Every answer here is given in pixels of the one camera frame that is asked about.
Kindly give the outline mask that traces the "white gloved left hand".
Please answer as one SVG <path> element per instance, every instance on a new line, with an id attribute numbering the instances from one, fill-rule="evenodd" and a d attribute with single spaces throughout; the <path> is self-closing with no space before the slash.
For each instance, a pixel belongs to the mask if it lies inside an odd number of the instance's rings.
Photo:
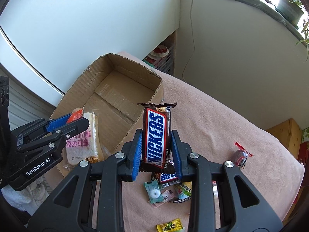
<path id="1" fill-rule="evenodd" d="M 7 185 L 1 189 L 1 194 L 12 207 L 32 216 L 49 196 L 48 190 L 51 188 L 41 176 L 21 191 L 16 191 Z"/>

